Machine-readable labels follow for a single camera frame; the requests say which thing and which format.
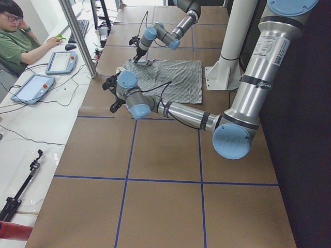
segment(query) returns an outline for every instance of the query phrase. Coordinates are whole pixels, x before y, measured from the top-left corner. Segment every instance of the black tripod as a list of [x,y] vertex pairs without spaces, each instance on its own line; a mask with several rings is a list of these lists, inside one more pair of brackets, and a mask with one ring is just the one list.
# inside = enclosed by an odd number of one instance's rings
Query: black tripod
[[15,195],[14,198],[13,197],[7,198],[7,203],[0,213],[0,221],[10,222],[11,219],[13,218],[14,214],[17,212],[17,209],[22,202],[21,200],[19,200],[19,197],[25,190],[25,188],[28,185],[28,183],[30,182],[31,178],[36,173],[37,169],[40,167],[40,163],[38,163],[38,160],[41,158],[43,151],[39,149],[38,154],[39,154],[39,157],[37,157],[31,163],[31,165],[30,165],[31,172],[30,172],[29,176],[27,177],[27,179],[25,180],[25,182],[23,183],[23,185],[21,186],[20,190],[17,192],[17,194]]

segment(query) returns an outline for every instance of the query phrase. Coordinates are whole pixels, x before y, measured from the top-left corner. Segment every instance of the man's hand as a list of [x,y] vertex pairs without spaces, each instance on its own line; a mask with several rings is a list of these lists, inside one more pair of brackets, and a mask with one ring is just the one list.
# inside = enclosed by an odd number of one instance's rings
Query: man's hand
[[19,26],[17,27],[18,29],[22,29],[22,30],[26,30],[29,27],[29,25],[23,21],[19,24]]
[[63,42],[63,40],[59,37],[52,37],[52,38],[49,38],[47,41],[46,41],[46,44],[49,48],[52,48],[56,45],[59,45]]

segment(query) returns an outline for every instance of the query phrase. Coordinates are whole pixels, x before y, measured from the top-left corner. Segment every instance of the metal pole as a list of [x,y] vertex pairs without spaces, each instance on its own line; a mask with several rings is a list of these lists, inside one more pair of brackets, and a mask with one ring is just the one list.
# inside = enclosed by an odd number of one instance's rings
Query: metal pole
[[230,90],[240,85],[238,59],[258,0],[234,0],[221,55],[205,67],[208,90]]
[[95,66],[94,66],[93,61],[91,59],[91,56],[88,52],[88,49],[87,49],[86,43],[84,41],[84,38],[83,38],[83,36],[80,32],[80,29],[78,27],[76,17],[73,13],[70,2],[66,1],[66,0],[58,0],[58,1],[61,5],[63,13],[64,13],[64,15],[65,15],[65,17],[68,21],[69,27],[70,27],[70,29],[71,29],[74,37],[75,37],[78,48],[81,51],[84,62],[86,64],[87,68],[88,68],[88,71],[89,71],[91,77],[94,79],[97,76],[98,73],[95,69]]

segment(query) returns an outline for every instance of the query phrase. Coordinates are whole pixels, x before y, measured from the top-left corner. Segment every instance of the black clamp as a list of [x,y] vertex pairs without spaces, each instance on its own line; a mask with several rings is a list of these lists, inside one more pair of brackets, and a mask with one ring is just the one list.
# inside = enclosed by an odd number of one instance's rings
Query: black clamp
[[116,87],[117,87],[117,76],[119,73],[116,75],[111,76],[110,78],[107,78],[106,81],[102,85],[103,90],[109,90],[114,96],[115,96],[115,102],[110,106],[109,111],[112,112],[113,114],[117,112],[117,110],[125,104],[125,100],[119,98],[116,95]]
[[209,115],[210,115],[210,112],[205,111],[203,113],[203,116],[202,116],[202,119],[201,119],[201,122],[200,122],[200,130],[206,131],[206,124],[207,124]]
[[129,40],[129,45],[136,45],[138,46],[138,43],[140,41],[140,38],[138,36],[133,36],[131,40]]
[[163,108],[163,116],[166,117],[166,118],[169,118],[168,113],[169,113],[170,105],[171,105],[172,103],[173,103],[173,102],[168,101],[168,102],[166,103],[166,105],[164,106],[164,108]]

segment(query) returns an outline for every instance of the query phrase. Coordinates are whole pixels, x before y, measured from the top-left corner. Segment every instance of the white pillar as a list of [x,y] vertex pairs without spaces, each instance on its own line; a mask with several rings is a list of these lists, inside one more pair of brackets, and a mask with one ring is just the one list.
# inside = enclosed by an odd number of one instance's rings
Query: white pillar
[[205,67],[208,90],[231,90],[239,87],[238,58],[258,0],[234,0],[219,60]]

